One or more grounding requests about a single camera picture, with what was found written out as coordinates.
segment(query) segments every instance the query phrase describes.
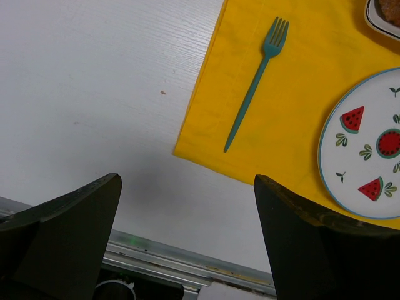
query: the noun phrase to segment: watermelon pattern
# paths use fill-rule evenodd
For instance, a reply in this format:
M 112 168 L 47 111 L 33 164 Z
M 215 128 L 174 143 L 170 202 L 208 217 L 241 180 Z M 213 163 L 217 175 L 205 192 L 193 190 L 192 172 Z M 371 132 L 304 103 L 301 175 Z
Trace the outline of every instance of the watermelon pattern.
M 348 133 L 358 133 L 363 118 L 364 106 L 353 109 L 340 117 L 340 123 Z
M 400 130 L 388 129 L 378 137 L 376 150 L 383 158 L 395 158 L 400 154 Z
M 377 201 L 383 191 L 387 197 L 391 198 L 393 193 L 398 189 L 396 186 L 393 186 L 393 182 L 388 182 L 383 188 L 383 179 L 379 176 L 377 179 L 372 180 L 358 190 L 372 201 Z
M 383 190 L 382 177 L 379 176 L 377 179 L 367 183 L 365 186 L 360 187 L 358 190 L 372 201 L 377 201 Z

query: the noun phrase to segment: yellow cloth napkin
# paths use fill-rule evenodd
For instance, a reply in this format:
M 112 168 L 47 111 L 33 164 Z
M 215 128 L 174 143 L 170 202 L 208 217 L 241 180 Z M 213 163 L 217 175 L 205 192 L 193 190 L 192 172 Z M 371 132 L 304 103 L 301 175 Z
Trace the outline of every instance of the yellow cloth napkin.
M 318 141 L 340 98 L 376 72 L 398 66 L 400 42 L 368 27 L 365 0 L 226 0 L 174 154 L 252 184 L 265 174 L 329 209 L 339 207 L 318 171 Z M 224 145 L 263 58 L 276 16 L 290 21 L 227 153 Z

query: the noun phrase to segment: white plate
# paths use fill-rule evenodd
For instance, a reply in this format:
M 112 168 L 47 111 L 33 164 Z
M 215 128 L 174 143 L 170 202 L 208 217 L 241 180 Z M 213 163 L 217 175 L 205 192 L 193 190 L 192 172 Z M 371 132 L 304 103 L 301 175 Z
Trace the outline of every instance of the white plate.
M 373 219 L 400 216 L 400 67 L 375 74 L 341 99 L 322 131 L 318 163 L 344 209 Z
M 367 24 L 374 30 L 400 41 L 400 27 L 385 20 L 378 0 L 367 1 L 364 17 Z

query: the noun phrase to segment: white wooden surface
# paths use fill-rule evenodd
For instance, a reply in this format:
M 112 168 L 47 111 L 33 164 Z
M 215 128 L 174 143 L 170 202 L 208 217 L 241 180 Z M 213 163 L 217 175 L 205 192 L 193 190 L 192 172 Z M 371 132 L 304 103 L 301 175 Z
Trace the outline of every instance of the white wooden surface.
M 275 297 L 259 296 L 225 284 L 213 282 L 203 286 L 197 300 L 276 300 Z
M 2 0 L 0 195 L 117 172 L 114 229 L 270 272 L 253 188 L 171 155 L 222 2 Z

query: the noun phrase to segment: fork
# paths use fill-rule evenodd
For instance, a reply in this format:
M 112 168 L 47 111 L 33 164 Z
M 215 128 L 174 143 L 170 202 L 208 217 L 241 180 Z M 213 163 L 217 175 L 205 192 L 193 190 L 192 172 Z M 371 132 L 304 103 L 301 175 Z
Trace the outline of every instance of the fork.
M 289 22 L 279 19 L 278 17 L 272 24 L 268 32 L 267 38 L 265 39 L 265 42 L 262 45 L 262 50 L 264 51 L 265 56 L 262 59 L 260 66 L 258 67 L 257 73 L 254 79 L 252 80 L 249 90 L 247 91 L 246 97 L 244 97 L 243 103 L 239 109 L 239 112 L 237 113 L 231 132 L 229 133 L 229 136 L 227 138 L 224 152 L 228 151 L 230 145 L 232 144 L 232 141 L 239 129 L 239 126 L 242 123 L 244 115 L 249 108 L 251 99 L 253 98 L 254 93 L 256 92 L 261 76 L 263 75 L 263 72 L 267 67 L 268 61 L 271 58 L 277 56 L 279 53 L 281 53 L 283 45 L 285 44 L 286 36 L 288 34 L 288 29 L 289 29 Z

